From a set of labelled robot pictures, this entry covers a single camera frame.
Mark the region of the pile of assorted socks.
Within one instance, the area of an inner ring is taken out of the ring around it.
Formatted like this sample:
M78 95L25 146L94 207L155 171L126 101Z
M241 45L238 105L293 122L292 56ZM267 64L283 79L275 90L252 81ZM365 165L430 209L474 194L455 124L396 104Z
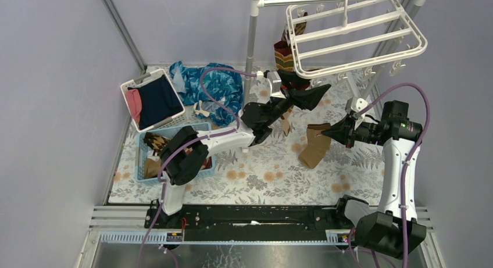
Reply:
M154 133L146 133L144 136L144 143L151 148L152 156L158 156L158 154L163 151L163 149L169 142L170 139ZM208 157L203 162L200 170L212 170L212 163L212 158ZM160 159L146 159L144 162L144 179L156 178L158 176L158 171L160 170L161 165L162 164Z

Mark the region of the pink folded garment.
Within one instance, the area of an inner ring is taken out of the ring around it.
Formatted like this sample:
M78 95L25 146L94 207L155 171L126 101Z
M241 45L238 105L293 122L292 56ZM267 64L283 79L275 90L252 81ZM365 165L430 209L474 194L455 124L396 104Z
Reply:
M137 89L130 89L125 93L125 99L132 119L139 124L142 112L142 100Z

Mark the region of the light blue sock basket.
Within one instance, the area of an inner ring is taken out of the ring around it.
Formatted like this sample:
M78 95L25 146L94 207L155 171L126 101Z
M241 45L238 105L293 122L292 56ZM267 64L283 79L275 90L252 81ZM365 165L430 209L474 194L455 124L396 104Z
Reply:
M178 131L185 126L192 126L193 129L202 131L202 130L211 130L212 125L208 122L202 123L194 123L194 124L184 124L180 126L172 126L165 127L156 130L149 130L148 133L154 133L156 135L162 136L167 139L173 138ZM147 132L138 133L136 137L136 155L135 155L135 174L134 179L136 182L145 184L145 185L154 185L158 183L158 179L154 178L144 178L144 163L147 159L151 158L151 154L153 150L144 143L144 137Z

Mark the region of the floral patterned table mat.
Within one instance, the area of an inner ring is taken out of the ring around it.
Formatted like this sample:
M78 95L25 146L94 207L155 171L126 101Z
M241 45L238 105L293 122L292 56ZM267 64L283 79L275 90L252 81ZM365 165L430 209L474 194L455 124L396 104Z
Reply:
M280 123L262 144L247 153L240 150L216 155L215 173L196 177L185 187L183 201L190 204L333 205L344 195L352 195L376 206L384 178L380 146L357 143L348 149L333 142L323 160L314 168L303 166L298 156L306 147L306 126L335 123L344 115L352 87L361 77L354 71L348 79L326 76L330 84L312 111L294 109L285 135Z

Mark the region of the red cuff multicolour sock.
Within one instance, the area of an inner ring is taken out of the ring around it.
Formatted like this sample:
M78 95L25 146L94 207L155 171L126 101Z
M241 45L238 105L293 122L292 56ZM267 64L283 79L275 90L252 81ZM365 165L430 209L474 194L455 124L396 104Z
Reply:
M288 45L287 41L278 41L273 47L276 68L292 72L294 70L294 59L291 47Z
M287 137L291 131L291 123L289 121L289 117L291 116L292 108L289 108L286 112L281 116L281 126L284 132L284 135Z

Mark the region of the white clip drying hanger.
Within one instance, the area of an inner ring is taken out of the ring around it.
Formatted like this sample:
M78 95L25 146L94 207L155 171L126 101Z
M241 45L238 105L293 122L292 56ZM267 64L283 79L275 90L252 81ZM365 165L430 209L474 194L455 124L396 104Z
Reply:
M348 12L348 21L350 23L353 23L358 20L367 19L370 17L383 14L385 12L389 12L391 9L392 9L392 5L388 1L384 1L374 6L367 6L365 8L351 10ZM302 35L314 32L316 30L334 28L339 26L341 23L342 23L341 15L334 15L334 16L324 17L321 19L312 20L307 22L306 31ZM301 52L309 52L309 51L314 51L316 49L334 47L340 44L349 43L351 41L361 40L365 37L381 35L385 32L388 26L389 25L387 23L384 23L360 31L351 32L345 35L337 35L335 37L324 38L321 40L303 42L298 45L298 50ZM328 55L322 55L314 58L307 58L302 60L302 67L304 70L307 70L310 74L313 74L315 73L315 71L324 69L326 67L333 67L341 63L351 63L357 60L369 59L375 53L376 49L377 49L377 44L370 44L363 47L357 47L351 50L334 52Z

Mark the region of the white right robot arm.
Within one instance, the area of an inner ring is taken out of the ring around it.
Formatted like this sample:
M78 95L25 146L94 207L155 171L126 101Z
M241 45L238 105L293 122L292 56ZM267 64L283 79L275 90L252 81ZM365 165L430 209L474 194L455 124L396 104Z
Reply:
M408 118L409 105L386 102L378 123L364 121L368 102L348 100L346 116L322 134L348 148L356 142L383 148L384 182L377 209L359 198L344 195L337 201L334 223L355 226L356 244L387 256L404 259L424 241L426 226L417 222L414 199L415 165L423 126Z

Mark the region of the dark navy folded garment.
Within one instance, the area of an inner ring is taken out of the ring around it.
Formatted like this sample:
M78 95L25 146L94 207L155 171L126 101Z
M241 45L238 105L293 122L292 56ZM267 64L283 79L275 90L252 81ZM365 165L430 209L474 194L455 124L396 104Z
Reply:
M183 111L179 97L164 75L142 87L130 87L130 89L137 89L142 100L140 123L137 124L140 130L156 125Z

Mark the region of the tan brown cuff sock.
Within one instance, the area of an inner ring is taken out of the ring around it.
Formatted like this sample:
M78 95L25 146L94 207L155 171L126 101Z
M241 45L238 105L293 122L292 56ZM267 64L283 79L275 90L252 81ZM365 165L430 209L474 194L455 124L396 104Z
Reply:
M330 128L330 123L307 125L307 145L299 154L298 160L308 169L314 169L330 149L331 138L322 134Z

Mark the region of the white plastic basket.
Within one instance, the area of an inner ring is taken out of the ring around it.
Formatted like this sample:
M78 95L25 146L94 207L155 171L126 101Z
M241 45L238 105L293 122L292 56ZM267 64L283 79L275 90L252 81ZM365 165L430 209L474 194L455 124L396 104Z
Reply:
M120 90L131 122L140 133L186 121L185 107L163 68L121 84Z

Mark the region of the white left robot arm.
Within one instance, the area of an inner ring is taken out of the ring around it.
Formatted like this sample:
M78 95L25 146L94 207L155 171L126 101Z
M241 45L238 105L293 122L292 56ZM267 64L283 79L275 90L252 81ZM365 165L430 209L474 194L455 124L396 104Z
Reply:
M313 110L330 89L329 84L309 87L306 90L294 88L290 81L303 81L293 72L243 72L248 78L266 78L270 86L270 100L267 103L249 102L239 114L234 115L235 126L217 130L198 131L184 126L158 154L162 165L158 180L163 184L158 199L158 220L167 228L180 222L179 211L183 207L185 186L200 171L206 158L223 151L246 149L261 144L271 134L271 125L296 106L302 110Z

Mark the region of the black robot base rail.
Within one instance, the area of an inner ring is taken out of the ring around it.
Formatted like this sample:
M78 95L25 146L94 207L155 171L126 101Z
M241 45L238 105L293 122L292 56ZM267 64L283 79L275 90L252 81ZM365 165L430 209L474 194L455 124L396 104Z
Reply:
M327 230L350 230L352 222L325 206L184 205L172 215L153 201L145 228L176 229L185 241L325 241Z

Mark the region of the silver white drying rack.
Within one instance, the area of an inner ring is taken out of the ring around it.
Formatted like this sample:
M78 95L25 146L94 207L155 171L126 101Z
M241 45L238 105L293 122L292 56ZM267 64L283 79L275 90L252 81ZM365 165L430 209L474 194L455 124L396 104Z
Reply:
M348 12L351 10L374 6L388 1L392 5L389 12L350 23ZM294 59L294 70L304 78L315 78L332 74L345 74L355 69L364 69L365 78L369 84L363 93L368 97L374 87L377 77L387 63L392 63L391 73L395 74L403 68L402 61L422 54L427 48L427 40L417 25L413 22L417 11L426 0L250 0L249 1L249 29L245 70L250 73L253 66L255 36L257 20L261 8L270 6L286 6L287 38L291 45ZM307 23L324 17L341 15L342 23L334 28L316 30L304 35L295 34L295 25ZM321 40L324 38L345 35L387 23L389 26L381 35L365 37L334 47L301 52L298 45L303 42ZM328 55L334 52L355 49L370 44L377 44L375 53L369 59L357 60L351 63L341 63L333 67L326 67L310 74L302 67L302 60Z

